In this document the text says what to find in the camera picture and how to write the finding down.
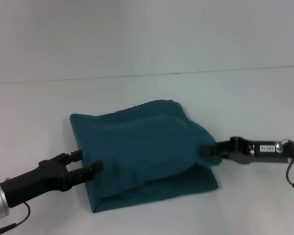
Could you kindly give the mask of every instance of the white wall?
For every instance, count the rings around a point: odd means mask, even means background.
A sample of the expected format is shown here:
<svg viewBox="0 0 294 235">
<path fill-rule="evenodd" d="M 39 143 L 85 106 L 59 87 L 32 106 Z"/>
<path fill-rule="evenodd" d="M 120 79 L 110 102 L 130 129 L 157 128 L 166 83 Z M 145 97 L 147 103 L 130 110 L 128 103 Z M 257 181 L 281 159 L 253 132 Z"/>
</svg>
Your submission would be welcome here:
<svg viewBox="0 0 294 235">
<path fill-rule="evenodd" d="M 76 150 L 71 113 L 101 115 L 155 99 L 180 102 L 218 141 L 294 140 L 294 68 L 7 83 L 0 84 L 0 182 Z M 224 161 L 213 168 L 214 192 L 97 214 L 84 185 L 49 192 L 29 201 L 31 217 L 9 234 L 294 235 L 286 168 Z M 0 226 L 25 215 L 25 206 L 13 208 Z"/>
<path fill-rule="evenodd" d="M 294 66 L 294 0 L 0 0 L 0 82 Z"/>
</svg>

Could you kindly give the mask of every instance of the wire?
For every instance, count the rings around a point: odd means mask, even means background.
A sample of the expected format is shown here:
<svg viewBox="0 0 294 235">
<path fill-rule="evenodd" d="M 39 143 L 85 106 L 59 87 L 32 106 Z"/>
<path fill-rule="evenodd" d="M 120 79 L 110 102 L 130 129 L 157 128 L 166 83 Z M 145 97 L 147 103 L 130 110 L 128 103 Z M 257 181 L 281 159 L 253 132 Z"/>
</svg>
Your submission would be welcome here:
<svg viewBox="0 0 294 235">
<path fill-rule="evenodd" d="M 16 228 L 17 226 L 19 226 L 19 225 L 23 224 L 25 221 L 27 221 L 27 219 L 30 216 L 30 207 L 27 202 L 24 202 L 24 204 L 27 206 L 27 209 L 28 209 L 28 213 L 27 213 L 27 216 L 25 217 L 25 219 L 23 219 L 21 222 L 19 222 L 17 224 L 14 223 L 14 224 L 10 224 L 8 226 L 5 226 L 3 228 L 0 228 L 0 234 L 6 233 L 7 231 L 10 231 L 11 229 Z"/>
<path fill-rule="evenodd" d="M 25 221 L 27 221 L 27 219 L 30 216 L 30 207 L 29 207 L 29 204 L 27 202 L 24 202 L 24 204 L 27 206 L 27 209 L 28 209 L 27 216 L 21 222 L 17 223 L 16 226 L 19 226 L 19 225 L 23 224 Z"/>
<path fill-rule="evenodd" d="M 288 166 L 288 169 L 286 170 L 286 180 L 289 182 L 290 185 L 293 185 L 292 182 L 289 179 L 289 171 L 290 171 L 291 166 L 293 165 L 293 163 L 294 163 L 294 158 L 292 159 L 292 161 L 290 162 L 290 164 Z"/>
</svg>

